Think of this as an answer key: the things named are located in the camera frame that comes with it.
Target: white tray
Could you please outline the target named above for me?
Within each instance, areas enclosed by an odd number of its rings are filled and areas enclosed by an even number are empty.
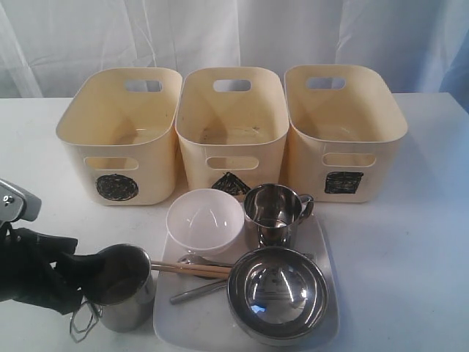
[[[283,348],[286,351],[310,351],[329,343],[339,330],[339,308],[328,250],[319,223],[314,216],[299,226],[295,249],[313,254],[314,261],[322,270],[329,287],[328,308],[324,321],[316,327],[315,334],[300,345]],[[230,247],[229,252],[214,259],[233,263],[245,252],[247,248],[243,239],[240,239]],[[184,254],[184,250],[168,236],[163,261],[175,262]],[[171,296],[210,282],[212,281],[194,276],[159,273],[153,326],[160,339],[181,348],[207,352],[281,349],[261,345],[241,330],[229,311],[225,290],[175,306],[169,303]]]

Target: chopsticks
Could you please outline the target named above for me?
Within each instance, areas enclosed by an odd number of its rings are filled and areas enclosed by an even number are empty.
[[[152,260],[152,270],[213,277],[216,279],[228,279],[231,268],[197,264],[165,263]]]

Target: bin handle cutout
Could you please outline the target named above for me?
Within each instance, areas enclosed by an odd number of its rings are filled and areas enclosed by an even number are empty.
[[[217,79],[213,82],[213,90],[223,92],[247,92],[251,90],[251,81],[247,79]]]
[[[88,157],[84,159],[88,167],[96,170],[137,170],[139,162],[127,157]]]
[[[345,87],[345,78],[342,77],[310,77],[306,80],[308,89],[340,90]]]
[[[322,157],[325,166],[337,167],[371,167],[376,156],[363,153],[327,153]]]
[[[259,159],[253,156],[213,156],[206,162],[209,168],[224,171],[255,170],[259,166]]]
[[[128,92],[161,92],[162,83],[157,79],[128,79],[124,83]]]

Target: metal bowl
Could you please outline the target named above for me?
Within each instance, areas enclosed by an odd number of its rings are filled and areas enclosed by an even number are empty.
[[[328,305],[321,270],[284,247],[249,252],[233,266],[229,307],[238,325],[266,345],[294,345],[314,333]]]

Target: white tabletop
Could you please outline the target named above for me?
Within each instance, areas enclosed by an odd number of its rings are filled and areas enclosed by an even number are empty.
[[[467,351],[469,116],[446,93],[395,97],[409,133],[379,197],[315,205],[329,239],[341,310],[339,335],[324,351]],[[55,136],[69,102],[0,100],[0,178],[43,200],[35,222],[15,226],[78,238],[79,254],[134,243],[159,259],[175,195],[145,207],[90,201]],[[151,320],[128,334],[98,324],[76,345],[68,337],[68,318],[1,302],[0,350],[178,351],[158,340]]]

